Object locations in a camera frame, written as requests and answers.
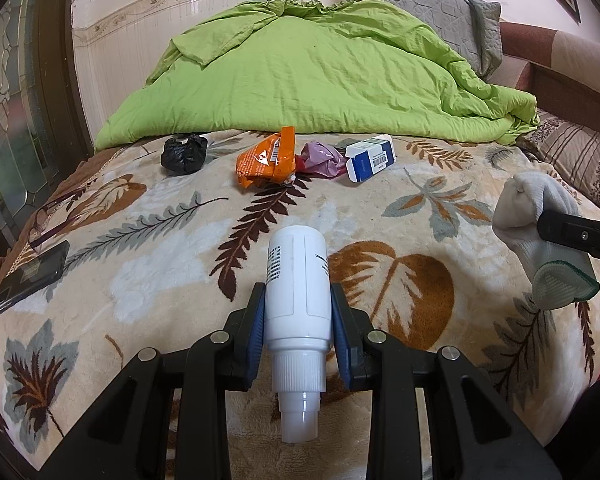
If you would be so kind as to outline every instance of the black plastic bag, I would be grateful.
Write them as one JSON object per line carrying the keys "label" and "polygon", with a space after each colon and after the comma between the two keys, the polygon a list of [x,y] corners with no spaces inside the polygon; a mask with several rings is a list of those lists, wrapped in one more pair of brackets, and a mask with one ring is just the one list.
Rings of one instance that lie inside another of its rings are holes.
{"label": "black plastic bag", "polygon": [[184,140],[167,139],[160,163],[175,174],[195,173],[202,168],[206,158],[206,139],[190,134]]}

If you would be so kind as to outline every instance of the smartphone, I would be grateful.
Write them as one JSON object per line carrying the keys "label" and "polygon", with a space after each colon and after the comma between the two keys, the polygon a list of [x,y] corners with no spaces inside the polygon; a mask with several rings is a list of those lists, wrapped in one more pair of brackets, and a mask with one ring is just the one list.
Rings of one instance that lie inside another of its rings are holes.
{"label": "smartphone", "polygon": [[22,264],[0,283],[0,314],[62,276],[69,242],[51,247]]}

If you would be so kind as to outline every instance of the crumpled orange wrapper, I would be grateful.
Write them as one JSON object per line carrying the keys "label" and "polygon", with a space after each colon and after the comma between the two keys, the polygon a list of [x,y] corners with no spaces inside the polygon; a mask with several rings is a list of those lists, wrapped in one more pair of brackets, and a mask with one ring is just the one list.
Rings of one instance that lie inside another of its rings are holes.
{"label": "crumpled orange wrapper", "polygon": [[238,155],[235,173],[242,187],[267,182],[291,184],[296,178],[296,129],[285,126],[246,152]]}

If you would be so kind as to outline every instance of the floral blanket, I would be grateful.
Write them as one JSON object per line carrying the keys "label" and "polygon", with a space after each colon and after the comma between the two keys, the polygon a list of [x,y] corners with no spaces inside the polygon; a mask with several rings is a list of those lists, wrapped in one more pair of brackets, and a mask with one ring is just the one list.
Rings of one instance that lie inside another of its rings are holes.
{"label": "floral blanket", "polygon": [[[43,247],[69,240],[64,275],[0,316],[0,430],[16,448],[40,468],[140,349],[188,348],[221,328],[264,280],[270,233],[290,224],[324,234],[331,280],[376,327],[419,349],[457,346],[547,443],[600,373],[600,293],[539,311],[490,223],[512,174],[559,179],[554,169],[518,148],[395,137],[397,162],[362,184],[299,175],[293,187],[241,190],[235,159],[258,135],[209,134],[205,165],[188,176],[167,176],[165,139],[145,139],[111,152],[50,213],[46,229],[69,220]],[[296,151],[365,136],[353,137],[299,136]],[[583,216],[600,220],[570,191]],[[8,270],[30,257],[21,241]],[[364,476],[370,393],[346,392],[336,371],[330,357],[318,439],[282,444],[265,352],[253,388],[227,397],[234,478]]]}

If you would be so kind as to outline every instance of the silver screw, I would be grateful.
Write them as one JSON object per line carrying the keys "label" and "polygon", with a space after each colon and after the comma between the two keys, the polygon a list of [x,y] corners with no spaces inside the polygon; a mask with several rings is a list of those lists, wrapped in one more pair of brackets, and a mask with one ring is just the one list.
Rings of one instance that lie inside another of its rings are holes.
{"label": "silver screw", "polygon": [[147,347],[138,352],[138,359],[141,361],[150,361],[157,355],[155,348]]}
{"label": "silver screw", "polygon": [[382,330],[372,330],[366,335],[372,343],[384,343],[386,341],[386,334]]}
{"label": "silver screw", "polygon": [[442,357],[455,361],[460,357],[460,351],[455,346],[445,346],[442,349]]}
{"label": "silver screw", "polygon": [[218,330],[212,333],[211,341],[214,343],[226,343],[229,341],[229,335],[224,330]]}

